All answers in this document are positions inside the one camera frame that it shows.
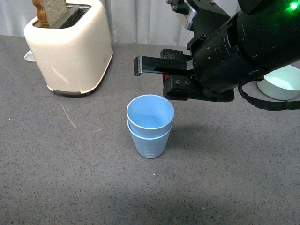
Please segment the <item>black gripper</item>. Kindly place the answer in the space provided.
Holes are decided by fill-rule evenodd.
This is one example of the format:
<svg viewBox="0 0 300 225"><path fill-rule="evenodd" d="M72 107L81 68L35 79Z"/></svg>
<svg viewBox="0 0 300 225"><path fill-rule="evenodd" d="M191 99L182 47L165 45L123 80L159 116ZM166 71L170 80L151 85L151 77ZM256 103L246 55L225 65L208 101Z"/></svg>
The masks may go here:
<svg viewBox="0 0 300 225"><path fill-rule="evenodd" d="M163 93L169 100L197 99L213 102L234 100L241 63L238 46L237 11L230 17L212 0L187 0L197 11L193 18L193 38L188 42L190 55L163 49L160 58L138 56L133 60L134 76L142 73L163 75Z"/></svg>

